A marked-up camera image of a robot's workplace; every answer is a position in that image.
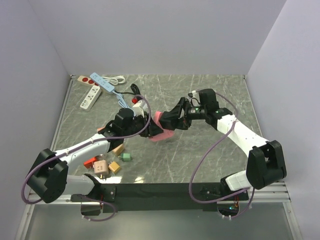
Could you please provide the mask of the pink power strip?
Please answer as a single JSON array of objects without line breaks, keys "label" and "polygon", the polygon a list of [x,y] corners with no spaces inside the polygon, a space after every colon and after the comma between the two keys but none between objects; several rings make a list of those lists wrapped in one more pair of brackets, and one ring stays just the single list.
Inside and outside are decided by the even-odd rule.
[{"label": "pink power strip", "polygon": [[152,142],[158,142],[158,141],[162,141],[168,138],[171,138],[174,136],[174,131],[173,130],[168,130],[168,129],[164,129],[162,128],[161,124],[160,124],[160,117],[162,116],[163,112],[161,111],[156,111],[154,114],[154,118],[153,121],[155,122],[155,124],[160,127],[161,130],[163,130],[162,133],[157,134],[155,136],[149,137],[149,140]]}]

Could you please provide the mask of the orange cube adapter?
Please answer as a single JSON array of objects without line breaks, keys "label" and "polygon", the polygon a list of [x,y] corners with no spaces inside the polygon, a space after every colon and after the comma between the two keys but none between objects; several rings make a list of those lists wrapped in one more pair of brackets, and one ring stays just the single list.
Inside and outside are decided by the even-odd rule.
[{"label": "orange cube adapter", "polygon": [[119,156],[123,151],[125,150],[125,146],[124,144],[120,144],[119,146],[117,146],[116,148],[114,148],[112,150],[112,153],[115,155],[115,156]]}]

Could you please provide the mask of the green plug adapter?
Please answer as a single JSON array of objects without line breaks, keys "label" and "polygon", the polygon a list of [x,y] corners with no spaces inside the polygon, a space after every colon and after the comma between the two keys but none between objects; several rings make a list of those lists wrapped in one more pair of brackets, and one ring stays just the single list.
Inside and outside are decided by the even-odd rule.
[{"label": "green plug adapter", "polygon": [[123,162],[130,162],[132,160],[130,153],[121,153],[118,158]]}]

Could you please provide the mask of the white usb power strip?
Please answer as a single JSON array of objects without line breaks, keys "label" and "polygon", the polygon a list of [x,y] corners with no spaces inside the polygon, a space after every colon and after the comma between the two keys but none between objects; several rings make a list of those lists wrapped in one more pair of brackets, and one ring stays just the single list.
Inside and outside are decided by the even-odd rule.
[{"label": "white usb power strip", "polygon": [[95,104],[101,93],[102,90],[99,86],[92,86],[89,92],[87,93],[86,97],[80,104],[80,108],[88,112]]}]

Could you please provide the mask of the yellow plug adapter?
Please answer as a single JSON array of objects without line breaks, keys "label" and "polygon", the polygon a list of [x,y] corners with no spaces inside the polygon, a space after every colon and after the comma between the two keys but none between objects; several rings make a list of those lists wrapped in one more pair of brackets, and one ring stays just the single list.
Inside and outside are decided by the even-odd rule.
[{"label": "yellow plug adapter", "polygon": [[113,161],[108,164],[108,169],[116,175],[121,170],[121,166],[117,162]]}]

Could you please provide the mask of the blue power strip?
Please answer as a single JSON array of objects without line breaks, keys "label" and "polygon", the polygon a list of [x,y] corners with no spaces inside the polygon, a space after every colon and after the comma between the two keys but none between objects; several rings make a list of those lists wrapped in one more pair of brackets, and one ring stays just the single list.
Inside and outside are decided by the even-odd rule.
[{"label": "blue power strip", "polygon": [[115,89],[115,86],[122,85],[126,82],[126,79],[123,75],[107,77],[107,76],[100,76],[99,74],[94,72],[89,77],[107,93],[115,95],[118,100],[118,104],[122,108],[127,108],[132,110],[132,108],[125,101],[123,94],[118,93]]}]

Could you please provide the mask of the beige pink cube adapter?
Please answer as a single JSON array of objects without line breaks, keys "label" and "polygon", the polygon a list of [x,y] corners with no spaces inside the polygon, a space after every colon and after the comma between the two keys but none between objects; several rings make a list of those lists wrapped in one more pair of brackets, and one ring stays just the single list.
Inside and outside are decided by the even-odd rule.
[{"label": "beige pink cube adapter", "polygon": [[93,164],[94,174],[100,179],[106,179],[109,174],[108,163],[106,160],[95,161]]}]

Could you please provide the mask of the red cube plug adapter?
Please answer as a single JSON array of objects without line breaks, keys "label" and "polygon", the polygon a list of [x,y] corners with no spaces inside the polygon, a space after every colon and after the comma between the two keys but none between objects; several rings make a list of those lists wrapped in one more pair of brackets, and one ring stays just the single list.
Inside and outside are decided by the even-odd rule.
[{"label": "red cube plug adapter", "polygon": [[91,169],[94,167],[94,163],[98,161],[98,158],[95,156],[95,157],[92,157],[90,159],[88,159],[87,161],[85,161],[83,163],[83,166],[86,168],[86,169]]}]

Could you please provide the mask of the beige red power strip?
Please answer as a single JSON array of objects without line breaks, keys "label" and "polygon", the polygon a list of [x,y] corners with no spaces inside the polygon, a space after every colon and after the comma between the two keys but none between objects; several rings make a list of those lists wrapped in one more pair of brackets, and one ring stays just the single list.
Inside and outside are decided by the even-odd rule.
[{"label": "beige red power strip", "polygon": [[87,77],[87,76],[83,76],[83,75],[80,75],[78,78],[77,78],[77,81],[83,85],[86,85],[86,86],[89,86],[89,87],[92,87],[92,86],[99,86],[96,82],[94,82],[90,77]]}]

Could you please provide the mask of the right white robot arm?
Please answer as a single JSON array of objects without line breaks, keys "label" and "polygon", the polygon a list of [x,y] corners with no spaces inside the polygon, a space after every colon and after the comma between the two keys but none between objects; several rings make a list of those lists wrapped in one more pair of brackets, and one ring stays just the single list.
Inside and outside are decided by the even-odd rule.
[{"label": "right white robot arm", "polygon": [[229,138],[245,153],[246,169],[221,179],[221,200],[230,200],[249,188],[260,190],[284,179],[287,169],[282,145],[250,130],[239,121],[237,110],[220,107],[218,95],[211,88],[189,93],[189,99],[182,97],[171,111],[162,113],[161,127],[170,131],[188,130],[193,120],[204,120],[223,134],[220,142]]}]

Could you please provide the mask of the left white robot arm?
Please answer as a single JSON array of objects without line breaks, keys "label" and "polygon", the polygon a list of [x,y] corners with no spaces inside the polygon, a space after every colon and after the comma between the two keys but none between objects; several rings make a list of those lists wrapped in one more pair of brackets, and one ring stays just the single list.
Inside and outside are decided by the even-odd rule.
[{"label": "left white robot arm", "polygon": [[57,150],[42,150],[33,163],[23,186],[29,186],[45,203],[57,200],[71,183],[74,176],[69,170],[82,162],[101,154],[109,153],[120,146],[125,139],[137,135],[143,138],[154,137],[164,131],[150,114],[134,115],[129,108],[122,108],[114,119],[87,140],[74,146]]}]

